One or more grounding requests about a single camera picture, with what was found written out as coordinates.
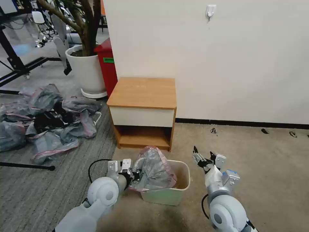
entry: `green label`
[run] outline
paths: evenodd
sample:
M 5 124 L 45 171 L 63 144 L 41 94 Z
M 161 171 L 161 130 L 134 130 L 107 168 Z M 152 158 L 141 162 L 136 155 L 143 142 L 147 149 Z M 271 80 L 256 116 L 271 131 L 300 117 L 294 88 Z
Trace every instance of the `green label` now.
M 104 63 L 114 63 L 114 58 L 103 58 Z

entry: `pile of plastic bags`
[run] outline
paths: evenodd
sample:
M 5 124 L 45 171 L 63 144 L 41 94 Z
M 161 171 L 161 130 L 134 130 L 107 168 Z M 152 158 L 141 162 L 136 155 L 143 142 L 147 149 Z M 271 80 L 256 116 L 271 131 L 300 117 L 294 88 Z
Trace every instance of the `pile of plastic bags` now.
M 54 84 L 24 88 L 18 101 L 0 105 L 0 152 L 34 144 L 35 163 L 79 146 L 79 138 L 96 135 L 92 116 L 101 115 L 100 102 L 83 97 L 63 98 Z

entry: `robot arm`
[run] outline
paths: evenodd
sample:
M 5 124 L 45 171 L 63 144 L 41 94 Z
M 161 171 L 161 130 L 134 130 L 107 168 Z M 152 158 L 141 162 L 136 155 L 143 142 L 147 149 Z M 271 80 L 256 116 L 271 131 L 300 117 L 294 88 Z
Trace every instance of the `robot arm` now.
M 242 204 L 232 196 L 232 190 L 240 180 L 239 175 L 232 170 L 220 171 L 226 157 L 211 152 L 210 159 L 205 159 L 195 146 L 192 157 L 205 172 L 207 203 L 213 227 L 221 232 L 257 232 Z
M 100 177 L 91 183 L 87 200 L 71 209 L 54 229 L 55 232 L 95 232 L 97 220 L 111 211 L 119 194 L 135 179 L 130 171 L 131 159 L 122 162 L 109 161 L 107 177 Z

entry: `cabinet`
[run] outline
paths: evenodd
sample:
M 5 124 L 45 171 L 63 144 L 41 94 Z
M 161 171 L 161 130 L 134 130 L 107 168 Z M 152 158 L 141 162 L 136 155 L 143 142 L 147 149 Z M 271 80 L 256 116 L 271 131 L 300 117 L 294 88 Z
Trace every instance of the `cabinet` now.
M 173 78 L 130 78 L 118 80 L 107 101 L 117 146 L 172 148 L 176 117 Z

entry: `white drawer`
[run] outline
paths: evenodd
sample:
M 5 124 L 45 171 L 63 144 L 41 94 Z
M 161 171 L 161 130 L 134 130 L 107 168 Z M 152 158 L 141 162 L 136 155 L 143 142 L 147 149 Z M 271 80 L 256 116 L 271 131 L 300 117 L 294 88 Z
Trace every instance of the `white drawer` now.
M 174 110 L 110 107 L 114 125 L 172 127 Z

